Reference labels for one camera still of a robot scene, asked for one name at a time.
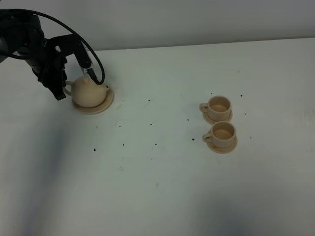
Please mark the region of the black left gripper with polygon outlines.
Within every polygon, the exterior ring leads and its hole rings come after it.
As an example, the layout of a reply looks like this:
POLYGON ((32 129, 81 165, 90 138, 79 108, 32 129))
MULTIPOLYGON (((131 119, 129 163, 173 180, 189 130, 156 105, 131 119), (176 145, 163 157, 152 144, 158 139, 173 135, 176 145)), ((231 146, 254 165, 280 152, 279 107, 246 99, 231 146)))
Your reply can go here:
POLYGON ((67 75, 65 64, 68 50, 68 36, 57 36, 51 39, 37 38, 24 47, 27 64, 33 73, 57 100, 66 98, 63 88, 67 75))

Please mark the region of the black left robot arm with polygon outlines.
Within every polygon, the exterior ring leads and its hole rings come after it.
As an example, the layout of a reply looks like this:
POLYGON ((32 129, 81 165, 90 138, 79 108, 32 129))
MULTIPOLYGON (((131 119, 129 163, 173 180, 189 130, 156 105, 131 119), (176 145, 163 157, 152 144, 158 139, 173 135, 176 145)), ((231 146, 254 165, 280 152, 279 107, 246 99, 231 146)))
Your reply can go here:
POLYGON ((56 46, 45 38, 37 15, 0 11, 0 60, 24 60, 37 80, 57 100, 66 98, 63 91, 66 81, 64 64, 56 46))

